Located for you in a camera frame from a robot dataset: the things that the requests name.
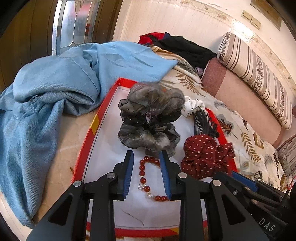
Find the stained glass window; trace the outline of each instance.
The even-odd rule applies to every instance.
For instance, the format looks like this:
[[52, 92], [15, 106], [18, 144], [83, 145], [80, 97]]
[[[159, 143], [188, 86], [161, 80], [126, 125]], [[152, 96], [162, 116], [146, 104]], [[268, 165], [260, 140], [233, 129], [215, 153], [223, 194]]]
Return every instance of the stained glass window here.
[[92, 40], [100, 0], [59, 0], [52, 30], [52, 54]]

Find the red polka dot scrunchie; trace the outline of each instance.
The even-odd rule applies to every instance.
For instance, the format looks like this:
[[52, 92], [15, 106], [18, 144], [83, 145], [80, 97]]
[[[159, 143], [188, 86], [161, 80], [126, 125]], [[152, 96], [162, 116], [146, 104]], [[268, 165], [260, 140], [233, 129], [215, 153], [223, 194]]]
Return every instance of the red polka dot scrunchie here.
[[212, 177], [216, 172], [228, 174], [228, 161], [235, 157], [232, 143], [217, 146], [215, 139], [208, 135], [188, 137], [184, 151], [181, 169], [196, 179]]

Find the white lettering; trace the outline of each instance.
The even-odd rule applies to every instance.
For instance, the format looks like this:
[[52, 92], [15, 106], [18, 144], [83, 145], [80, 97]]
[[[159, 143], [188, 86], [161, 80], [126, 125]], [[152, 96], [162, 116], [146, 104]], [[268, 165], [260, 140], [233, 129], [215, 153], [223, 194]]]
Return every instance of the white lettering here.
[[271, 230], [269, 229], [268, 231], [273, 231], [274, 230], [274, 228], [275, 228], [276, 226], [275, 225], [272, 225], [270, 228], [271, 228]]
[[260, 225], [262, 225], [265, 222], [265, 219], [261, 219], [261, 221], [259, 222]]
[[267, 223], [267, 224], [265, 224], [263, 227], [267, 229], [267, 228], [268, 228], [268, 226], [269, 226], [269, 224], [270, 224], [270, 222], [269, 222], [269, 223]]

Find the blue blanket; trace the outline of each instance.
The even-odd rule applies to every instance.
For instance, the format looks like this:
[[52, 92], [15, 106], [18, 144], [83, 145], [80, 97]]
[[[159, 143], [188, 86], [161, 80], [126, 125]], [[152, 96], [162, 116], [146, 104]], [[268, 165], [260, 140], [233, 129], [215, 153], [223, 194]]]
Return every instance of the blue blanket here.
[[62, 113], [97, 108], [119, 77], [159, 81], [177, 64], [131, 42], [83, 44], [25, 65], [0, 96], [0, 190], [22, 225], [42, 198]]

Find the white scrunchie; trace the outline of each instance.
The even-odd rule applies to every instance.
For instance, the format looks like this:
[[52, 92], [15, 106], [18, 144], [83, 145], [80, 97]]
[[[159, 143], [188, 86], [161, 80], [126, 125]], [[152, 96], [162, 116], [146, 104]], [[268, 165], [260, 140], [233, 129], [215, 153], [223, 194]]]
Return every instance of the white scrunchie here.
[[198, 111], [198, 110], [205, 110], [205, 104], [201, 100], [192, 100], [190, 97], [185, 96], [185, 104], [183, 109], [181, 110], [181, 113], [183, 116], [188, 117], [192, 113]]

